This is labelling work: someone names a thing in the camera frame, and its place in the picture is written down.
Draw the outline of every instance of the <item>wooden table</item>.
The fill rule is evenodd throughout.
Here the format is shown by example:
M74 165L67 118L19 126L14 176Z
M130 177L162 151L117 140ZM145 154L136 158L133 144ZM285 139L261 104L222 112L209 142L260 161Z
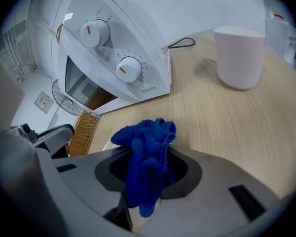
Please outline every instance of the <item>wooden table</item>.
M172 55L169 95L104 114L89 153L143 119L176 124L174 144L226 158L258 178L280 198L296 190L296 70L267 51L258 85L247 91L217 76L212 32Z

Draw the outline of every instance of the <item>black slot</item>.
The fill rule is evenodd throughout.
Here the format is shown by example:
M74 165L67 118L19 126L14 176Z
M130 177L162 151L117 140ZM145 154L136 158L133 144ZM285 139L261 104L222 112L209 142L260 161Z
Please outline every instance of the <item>black slot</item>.
M255 220L265 212L263 206L243 185L230 187L228 189L250 221Z
M122 157L116 159L109 165L110 173L117 177L122 182L125 182L126 179L126 173L128 168L128 163L132 157L132 153L129 152Z
M66 146L62 146L60 150L54 153L51 158L52 159L60 159L69 157L67 154Z
M67 165L64 165L64 166L57 167L57 170L58 170L59 173L61 173L61 172L65 172L67 170L71 170L73 168L77 168L77 166L74 165L74 164L67 164Z
M168 152L168 166L176 182L185 177L188 169L187 163L171 152Z
M124 194L121 195L118 206L110 210L103 217L126 230L132 231L132 221Z

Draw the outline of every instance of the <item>white cup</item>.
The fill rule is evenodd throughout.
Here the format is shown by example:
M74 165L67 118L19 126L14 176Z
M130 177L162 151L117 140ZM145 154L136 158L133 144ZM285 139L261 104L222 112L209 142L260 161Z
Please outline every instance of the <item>white cup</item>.
M214 29L219 78L236 89L256 86L264 62L266 35L242 26Z

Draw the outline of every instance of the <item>timer knob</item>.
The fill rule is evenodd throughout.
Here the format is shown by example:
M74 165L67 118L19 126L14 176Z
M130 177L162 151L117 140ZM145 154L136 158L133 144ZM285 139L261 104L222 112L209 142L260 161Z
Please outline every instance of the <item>timer knob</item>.
M87 22L81 30L83 43L88 47L99 47L109 41L110 28L103 20Z
M116 67L118 77L125 82L134 82L142 72L142 65L133 57L125 57Z

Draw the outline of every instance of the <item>oven window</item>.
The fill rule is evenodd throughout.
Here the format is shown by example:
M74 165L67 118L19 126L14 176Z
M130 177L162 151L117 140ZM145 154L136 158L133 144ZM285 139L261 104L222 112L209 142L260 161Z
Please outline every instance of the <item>oven window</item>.
M70 59L67 59L66 93L91 110L116 99L116 97L87 77Z

